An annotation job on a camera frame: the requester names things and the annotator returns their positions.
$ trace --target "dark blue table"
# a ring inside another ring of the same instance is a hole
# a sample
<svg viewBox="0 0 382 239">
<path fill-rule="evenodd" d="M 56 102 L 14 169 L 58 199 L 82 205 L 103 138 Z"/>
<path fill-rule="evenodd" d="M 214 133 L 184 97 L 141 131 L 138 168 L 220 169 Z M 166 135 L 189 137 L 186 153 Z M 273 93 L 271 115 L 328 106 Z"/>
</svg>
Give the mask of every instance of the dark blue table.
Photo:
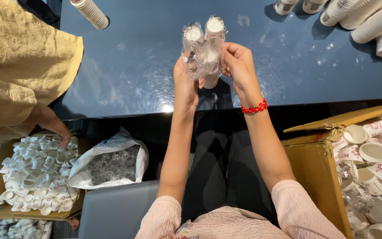
<svg viewBox="0 0 382 239">
<path fill-rule="evenodd" d="M 111 23 L 97 30 L 63 0 L 61 30 L 84 38 L 78 75 L 54 110 L 62 119 L 125 117 L 172 111 L 173 65 L 183 25 L 224 20 L 227 40 L 250 48 L 270 106 L 382 99 L 375 43 L 325 27 L 301 3 L 288 16 L 266 0 L 94 0 Z M 199 111 L 239 107 L 231 78 L 199 91 Z"/>
</svg>

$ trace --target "woman's right hand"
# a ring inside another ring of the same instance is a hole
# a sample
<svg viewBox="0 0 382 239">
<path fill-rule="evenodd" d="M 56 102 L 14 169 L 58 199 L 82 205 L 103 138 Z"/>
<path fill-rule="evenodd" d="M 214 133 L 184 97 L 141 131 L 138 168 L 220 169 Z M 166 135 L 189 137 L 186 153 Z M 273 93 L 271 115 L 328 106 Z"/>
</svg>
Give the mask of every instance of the woman's right hand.
<svg viewBox="0 0 382 239">
<path fill-rule="evenodd" d="M 254 70 L 253 55 L 247 47 L 236 43 L 224 44 L 222 74 L 232 76 L 235 93 L 245 108 L 258 106 L 263 101 Z"/>
</svg>

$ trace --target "woman's left hand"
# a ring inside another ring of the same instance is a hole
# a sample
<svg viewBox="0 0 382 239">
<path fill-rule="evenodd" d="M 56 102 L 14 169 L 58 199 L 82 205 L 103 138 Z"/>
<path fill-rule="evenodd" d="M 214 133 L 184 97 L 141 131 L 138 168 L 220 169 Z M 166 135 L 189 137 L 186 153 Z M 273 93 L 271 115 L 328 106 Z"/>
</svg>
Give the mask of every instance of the woman's left hand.
<svg viewBox="0 0 382 239">
<path fill-rule="evenodd" d="M 191 113 L 194 116 L 198 104 L 197 88 L 199 81 L 188 79 L 183 69 L 183 58 L 179 57 L 173 68 L 175 81 L 175 107 L 174 111 L 179 113 Z"/>
</svg>

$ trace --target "hand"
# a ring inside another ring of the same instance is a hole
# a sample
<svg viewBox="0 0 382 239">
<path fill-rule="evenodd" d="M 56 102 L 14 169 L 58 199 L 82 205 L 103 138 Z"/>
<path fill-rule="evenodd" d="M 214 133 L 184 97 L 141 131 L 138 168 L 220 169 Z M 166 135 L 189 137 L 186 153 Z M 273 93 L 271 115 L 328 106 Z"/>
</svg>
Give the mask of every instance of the hand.
<svg viewBox="0 0 382 239">
<path fill-rule="evenodd" d="M 194 117 L 198 104 L 197 87 L 198 81 L 188 79 L 183 69 L 183 58 L 179 57 L 173 68 L 173 79 L 175 81 L 175 112 L 190 113 Z"/>
<path fill-rule="evenodd" d="M 224 48 L 222 74 L 232 76 L 235 93 L 244 107 L 258 106 L 263 101 L 263 95 L 250 49 L 232 42 L 226 42 Z"/>
<path fill-rule="evenodd" d="M 50 107 L 41 103 L 37 103 L 33 107 L 29 117 L 23 121 L 23 124 L 39 125 L 41 128 L 58 133 L 62 138 L 59 147 L 66 147 L 72 137 L 69 128 L 56 116 L 56 113 Z"/>
</svg>

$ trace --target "white plastic bag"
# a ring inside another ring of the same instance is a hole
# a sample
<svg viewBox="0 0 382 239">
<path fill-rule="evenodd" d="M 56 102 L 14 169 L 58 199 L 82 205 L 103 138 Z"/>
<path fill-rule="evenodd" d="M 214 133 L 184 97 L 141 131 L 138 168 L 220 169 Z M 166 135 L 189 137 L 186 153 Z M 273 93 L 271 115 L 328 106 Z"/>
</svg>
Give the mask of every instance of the white plastic bag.
<svg viewBox="0 0 382 239">
<path fill-rule="evenodd" d="M 94 156 L 103 153 L 111 153 L 124 150 L 134 145 L 140 145 L 140 149 L 138 151 L 136 159 L 135 182 L 141 182 L 142 176 L 144 175 L 144 172 L 146 171 L 148 166 L 148 149 L 144 143 L 132 138 L 129 132 L 122 127 L 120 128 L 120 131 L 117 134 L 97 144 L 92 149 L 88 150 L 74 163 L 70 176 L 68 178 L 68 183 L 71 187 L 78 187 L 83 189 L 97 189 L 101 187 L 112 187 L 135 183 L 130 179 L 126 178 L 104 182 L 99 185 L 94 185 L 93 176 L 91 176 L 90 172 L 86 170 L 86 168 L 88 167 L 88 163 L 94 158 Z"/>
</svg>

